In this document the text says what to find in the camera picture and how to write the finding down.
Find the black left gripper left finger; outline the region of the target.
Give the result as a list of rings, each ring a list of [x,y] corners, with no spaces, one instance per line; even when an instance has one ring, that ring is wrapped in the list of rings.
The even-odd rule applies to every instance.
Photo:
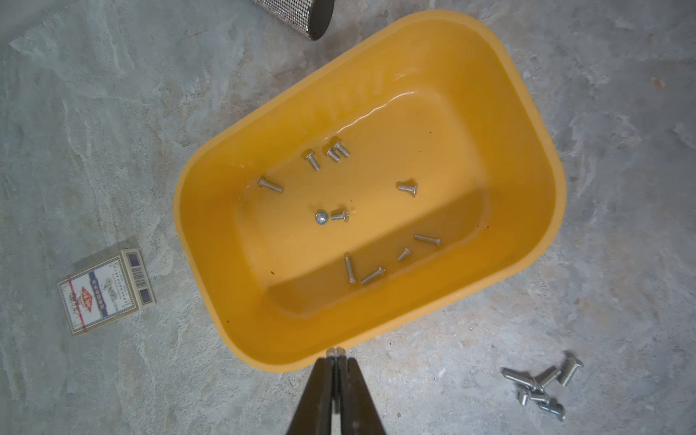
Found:
[[[334,359],[319,358],[310,373],[287,435],[328,435],[333,415]]]

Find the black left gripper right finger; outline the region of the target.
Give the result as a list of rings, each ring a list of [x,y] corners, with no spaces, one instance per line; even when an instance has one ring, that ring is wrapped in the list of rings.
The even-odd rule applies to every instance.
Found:
[[[342,435],[386,435],[357,360],[342,355],[337,367]]]

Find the yellow plastic storage box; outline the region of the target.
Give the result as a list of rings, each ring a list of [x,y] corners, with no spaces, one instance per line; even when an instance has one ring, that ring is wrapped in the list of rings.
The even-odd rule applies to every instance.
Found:
[[[326,156],[337,141],[350,158]],[[399,182],[417,183],[416,197]],[[437,10],[389,25],[199,148],[174,220],[223,342],[284,373],[524,270],[566,202],[556,148],[503,43]],[[319,225],[319,210],[350,219]]]

